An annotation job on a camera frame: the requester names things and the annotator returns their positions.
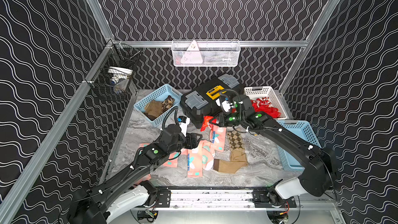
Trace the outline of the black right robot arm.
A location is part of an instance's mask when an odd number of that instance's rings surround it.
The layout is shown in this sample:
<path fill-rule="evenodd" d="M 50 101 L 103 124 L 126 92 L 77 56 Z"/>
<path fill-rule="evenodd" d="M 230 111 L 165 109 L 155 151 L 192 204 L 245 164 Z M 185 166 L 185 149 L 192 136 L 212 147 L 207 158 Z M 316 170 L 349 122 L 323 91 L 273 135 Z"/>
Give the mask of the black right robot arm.
<path fill-rule="evenodd" d="M 218 117 L 209 121 L 220 127 L 241 126 L 250 134 L 263 136 L 296 159 L 304 168 L 302 174 L 281 180 L 268 189 L 268 199 L 274 205 L 282 200 L 302 194 L 321 197 L 327 190 L 335 188 L 336 157 L 331 149 L 322 149 L 287 130 L 266 112 L 257 112 L 246 95 L 231 97 L 228 91 L 220 93 Z"/>

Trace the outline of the red santa sock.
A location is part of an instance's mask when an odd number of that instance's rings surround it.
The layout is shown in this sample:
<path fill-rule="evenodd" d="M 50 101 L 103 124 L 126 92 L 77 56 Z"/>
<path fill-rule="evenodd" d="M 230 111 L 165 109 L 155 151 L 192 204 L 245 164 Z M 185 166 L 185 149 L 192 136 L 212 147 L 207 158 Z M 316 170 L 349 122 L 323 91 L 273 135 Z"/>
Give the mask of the red santa sock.
<path fill-rule="evenodd" d="M 217 119 L 215 119 L 213 116 L 205 116 L 201 126 L 201 132 L 205 131 L 207 128 L 212 130 L 216 123 Z"/>

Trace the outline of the brown sock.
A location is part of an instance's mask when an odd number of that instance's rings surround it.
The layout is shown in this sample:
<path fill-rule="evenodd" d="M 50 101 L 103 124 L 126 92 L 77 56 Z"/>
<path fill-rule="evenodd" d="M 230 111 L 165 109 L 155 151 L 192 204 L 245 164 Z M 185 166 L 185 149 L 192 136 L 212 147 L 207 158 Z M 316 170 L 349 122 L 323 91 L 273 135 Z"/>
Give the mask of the brown sock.
<path fill-rule="evenodd" d="M 144 107 L 144 114 L 145 116 L 154 121 L 159 116 L 162 115 L 162 102 L 152 100 Z"/>

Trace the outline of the pink dotted sock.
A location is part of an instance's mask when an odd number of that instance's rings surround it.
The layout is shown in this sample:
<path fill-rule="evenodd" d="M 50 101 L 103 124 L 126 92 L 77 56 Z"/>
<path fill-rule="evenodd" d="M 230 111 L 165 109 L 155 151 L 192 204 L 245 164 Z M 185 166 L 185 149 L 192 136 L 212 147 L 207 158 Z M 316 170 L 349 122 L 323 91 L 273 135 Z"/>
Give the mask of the pink dotted sock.
<path fill-rule="evenodd" d="M 203 171 L 213 168 L 216 152 L 223 152 L 224 148 L 212 142 L 202 140 L 195 149 L 182 149 L 181 152 L 174 152 L 169 160 L 163 165 L 176 168 L 179 155 L 187 156 L 187 177 L 197 178 L 203 176 Z"/>

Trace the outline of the pink patterned sock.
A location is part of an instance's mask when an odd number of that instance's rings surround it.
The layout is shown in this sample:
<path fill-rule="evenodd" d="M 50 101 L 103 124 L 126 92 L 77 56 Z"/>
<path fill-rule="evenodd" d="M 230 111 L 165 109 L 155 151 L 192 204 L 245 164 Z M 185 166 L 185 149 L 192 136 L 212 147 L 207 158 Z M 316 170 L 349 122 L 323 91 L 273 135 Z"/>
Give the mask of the pink patterned sock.
<path fill-rule="evenodd" d="M 210 131 L 211 148 L 218 152 L 224 151 L 226 143 L 226 128 L 214 125 Z"/>

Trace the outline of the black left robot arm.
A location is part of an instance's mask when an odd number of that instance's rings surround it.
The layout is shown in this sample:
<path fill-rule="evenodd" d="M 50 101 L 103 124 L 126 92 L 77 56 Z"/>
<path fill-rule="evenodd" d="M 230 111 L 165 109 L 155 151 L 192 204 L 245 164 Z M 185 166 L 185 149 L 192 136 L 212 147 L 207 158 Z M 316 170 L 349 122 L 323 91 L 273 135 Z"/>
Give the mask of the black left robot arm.
<path fill-rule="evenodd" d="M 181 127 L 170 124 L 149 145 L 140 148 L 132 163 L 115 176 L 91 189 L 74 192 L 67 220 L 71 224 L 109 224 L 129 210 L 155 205 L 157 189 L 142 178 L 168 162 L 171 154 L 195 149 L 203 136 L 183 134 Z"/>

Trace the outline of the red white striped sock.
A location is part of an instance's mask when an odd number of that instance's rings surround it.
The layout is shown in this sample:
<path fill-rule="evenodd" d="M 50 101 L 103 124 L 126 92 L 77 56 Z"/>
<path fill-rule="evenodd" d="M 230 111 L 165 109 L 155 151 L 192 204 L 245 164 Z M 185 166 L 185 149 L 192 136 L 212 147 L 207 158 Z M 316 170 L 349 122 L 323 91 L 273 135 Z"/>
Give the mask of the red white striped sock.
<path fill-rule="evenodd" d="M 279 118 L 281 116 L 279 109 L 272 105 L 268 97 L 251 100 L 251 104 L 255 112 L 265 112 L 273 118 Z"/>

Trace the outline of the tan argyle sock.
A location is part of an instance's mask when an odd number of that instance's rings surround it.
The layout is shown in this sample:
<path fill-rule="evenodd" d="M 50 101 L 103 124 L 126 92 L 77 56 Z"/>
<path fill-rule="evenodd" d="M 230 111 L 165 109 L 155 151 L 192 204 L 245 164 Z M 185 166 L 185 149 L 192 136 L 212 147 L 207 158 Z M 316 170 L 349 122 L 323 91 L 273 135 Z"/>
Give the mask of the tan argyle sock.
<path fill-rule="evenodd" d="M 162 114 L 167 112 L 170 108 L 173 107 L 175 99 L 169 95 L 163 102 L 162 102 Z"/>

